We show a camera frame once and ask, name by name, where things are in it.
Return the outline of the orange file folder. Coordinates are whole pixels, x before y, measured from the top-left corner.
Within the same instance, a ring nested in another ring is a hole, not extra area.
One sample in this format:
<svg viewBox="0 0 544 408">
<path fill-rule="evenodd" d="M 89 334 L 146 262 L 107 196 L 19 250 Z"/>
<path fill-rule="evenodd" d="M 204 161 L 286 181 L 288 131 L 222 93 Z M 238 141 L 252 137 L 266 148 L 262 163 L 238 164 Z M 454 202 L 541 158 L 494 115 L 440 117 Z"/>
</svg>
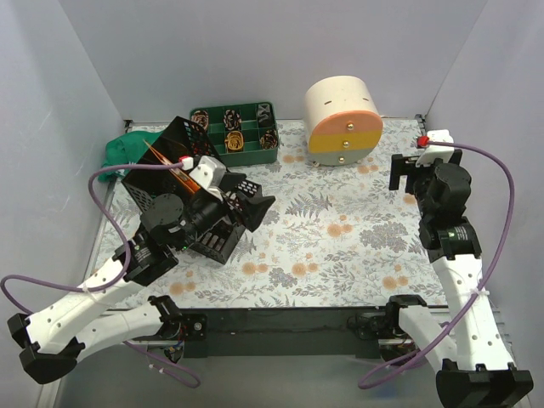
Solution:
<svg viewBox="0 0 544 408">
<path fill-rule="evenodd" d="M 145 139 L 144 143 L 160 165 L 178 164 L 177 167 L 169 168 L 168 171 L 186 192 L 193 195 L 200 189 L 200 185 L 189 175 L 200 159 L 198 155 L 190 152 L 185 145 L 171 139 L 160 137 L 153 144 Z"/>
</svg>

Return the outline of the black mesh file organizer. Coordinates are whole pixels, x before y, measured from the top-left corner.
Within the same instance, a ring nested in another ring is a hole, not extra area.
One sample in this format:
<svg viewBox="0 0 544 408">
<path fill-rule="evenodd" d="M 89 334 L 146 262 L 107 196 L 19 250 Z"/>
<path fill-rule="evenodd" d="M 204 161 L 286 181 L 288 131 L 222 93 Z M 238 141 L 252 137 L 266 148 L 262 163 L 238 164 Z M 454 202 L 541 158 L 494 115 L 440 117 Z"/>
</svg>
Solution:
<svg viewBox="0 0 544 408">
<path fill-rule="evenodd" d="M 198 156 L 212 156 L 221 161 L 207 132 L 189 119 L 177 116 L 163 130 L 146 132 L 161 132 L 160 137 L 177 141 Z M 122 178 L 122 185 L 138 206 L 141 213 L 140 228 L 150 237 L 152 244 L 180 252 L 197 252 L 220 264 L 226 264 L 248 229 L 244 225 L 232 224 L 228 218 L 221 219 L 211 229 L 186 229 L 186 202 L 194 194 L 186 192 L 168 171 L 178 164 L 160 165 L 147 150 L 131 166 Z M 251 182 L 247 176 L 235 189 L 250 197 L 265 196 L 260 185 Z"/>
</svg>

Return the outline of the round cream drawer cabinet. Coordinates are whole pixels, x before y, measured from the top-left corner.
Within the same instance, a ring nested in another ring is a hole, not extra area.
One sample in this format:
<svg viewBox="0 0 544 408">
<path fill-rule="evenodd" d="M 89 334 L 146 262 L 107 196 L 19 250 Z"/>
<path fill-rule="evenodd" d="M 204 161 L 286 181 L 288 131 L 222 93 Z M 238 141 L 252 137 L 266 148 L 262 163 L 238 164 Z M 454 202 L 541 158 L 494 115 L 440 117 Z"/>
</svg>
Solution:
<svg viewBox="0 0 544 408">
<path fill-rule="evenodd" d="M 366 83 L 356 76 L 330 76 L 304 97 L 309 159 L 316 165 L 343 166 L 368 156 L 383 133 Z"/>
</svg>

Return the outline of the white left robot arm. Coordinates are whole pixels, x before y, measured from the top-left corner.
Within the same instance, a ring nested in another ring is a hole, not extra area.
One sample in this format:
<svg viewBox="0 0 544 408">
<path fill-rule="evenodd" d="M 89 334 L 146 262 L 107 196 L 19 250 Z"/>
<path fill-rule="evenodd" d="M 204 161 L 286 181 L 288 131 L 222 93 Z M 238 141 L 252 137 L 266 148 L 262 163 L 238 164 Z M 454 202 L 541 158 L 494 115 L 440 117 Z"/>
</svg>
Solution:
<svg viewBox="0 0 544 408">
<path fill-rule="evenodd" d="M 275 197 L 263 195 L 242 173 L 224 177 L 227 190 L 201 185 L 189 199 L 157 196 L 142 212 L 135 236 L 97 272 L 47 308 L 8 319 L 22 368 L 36 383 L 52 383 L 88 356 L 137 337 L 183 342 L 189 336 L 190 321 L 168 295 L 118 314 L 106 310 L 163 277 L 179 263 L 175 251 L 193 246 L 224 218 L 250 231 L 260 226 Z"/>
</svg>

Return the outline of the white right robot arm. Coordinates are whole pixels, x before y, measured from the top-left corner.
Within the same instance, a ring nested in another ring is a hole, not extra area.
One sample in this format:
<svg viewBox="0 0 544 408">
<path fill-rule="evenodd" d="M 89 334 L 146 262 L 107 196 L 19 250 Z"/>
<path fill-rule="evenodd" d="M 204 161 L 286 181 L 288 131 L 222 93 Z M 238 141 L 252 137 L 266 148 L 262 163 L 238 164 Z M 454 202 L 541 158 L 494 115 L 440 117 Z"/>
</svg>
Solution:
<svg viewBox="0 0 544 408">
<path fill-rule="evenodd" d="M 471 177 L 459 164 L 460 154 L 432 162 L 394 155 L 389 181 L 397 190 L 405 177 L 406 192 L 416 198 L 420 240 L 443 287 L 453 327 L 442 337 L 443 326 L 416 295 L 391 298 L 384 325 L 393 337 L 409 335 L 424 352 L 442 406 L 514 407 L 534 382 L 529 371 L 516 367 L 481 287 L 481 247 L 464 215 Z"/>
</svg>

